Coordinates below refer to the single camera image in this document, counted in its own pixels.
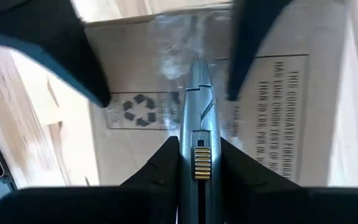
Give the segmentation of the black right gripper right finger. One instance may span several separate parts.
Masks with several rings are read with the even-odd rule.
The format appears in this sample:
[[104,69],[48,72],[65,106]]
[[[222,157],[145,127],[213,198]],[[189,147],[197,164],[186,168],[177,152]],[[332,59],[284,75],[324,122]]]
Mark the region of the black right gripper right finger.
[[358,188],[302,187],[221,139],[227,224],[358,224]]

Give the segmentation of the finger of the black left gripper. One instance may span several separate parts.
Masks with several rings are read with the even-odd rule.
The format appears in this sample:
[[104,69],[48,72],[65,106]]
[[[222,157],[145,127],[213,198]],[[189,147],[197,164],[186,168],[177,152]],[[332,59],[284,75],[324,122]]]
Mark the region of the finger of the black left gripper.
[[0,45],[34,59],[94,104],[109,104],[106,77],[70,0],[0,0]]
[[228,100],[237,100],[265,36],[291,0],[234,0]]

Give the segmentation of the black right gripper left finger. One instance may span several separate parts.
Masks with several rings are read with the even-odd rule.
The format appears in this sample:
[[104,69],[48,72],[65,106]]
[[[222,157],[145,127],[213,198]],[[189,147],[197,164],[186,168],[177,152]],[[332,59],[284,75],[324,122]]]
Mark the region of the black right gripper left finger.
[[9,193],[0,199],[0,224],[176,224],[178,150],[169,137],[121,185]]

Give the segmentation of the grey utility knife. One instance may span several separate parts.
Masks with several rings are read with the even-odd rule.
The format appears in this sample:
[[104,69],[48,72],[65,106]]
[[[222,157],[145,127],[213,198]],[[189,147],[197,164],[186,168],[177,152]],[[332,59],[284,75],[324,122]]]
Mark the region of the grey utility knife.
[[180,127],[178,224],[224,224],[221,136],[208,64],[194,59]]

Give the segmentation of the brown Sephora cardboard box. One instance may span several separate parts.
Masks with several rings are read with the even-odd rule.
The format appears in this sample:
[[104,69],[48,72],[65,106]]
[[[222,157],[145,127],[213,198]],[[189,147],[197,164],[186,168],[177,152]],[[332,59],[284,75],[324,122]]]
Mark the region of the brown Sephora cardboard box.
[[111,94],[107,108],[89,108],[100,184],[124,182],[178,135],[195,57],[208,61],[222,137],[297,184],[328,184],[345,2],[292,0],[236,101],[227,98],[230,18],[219,5],[86,28]]

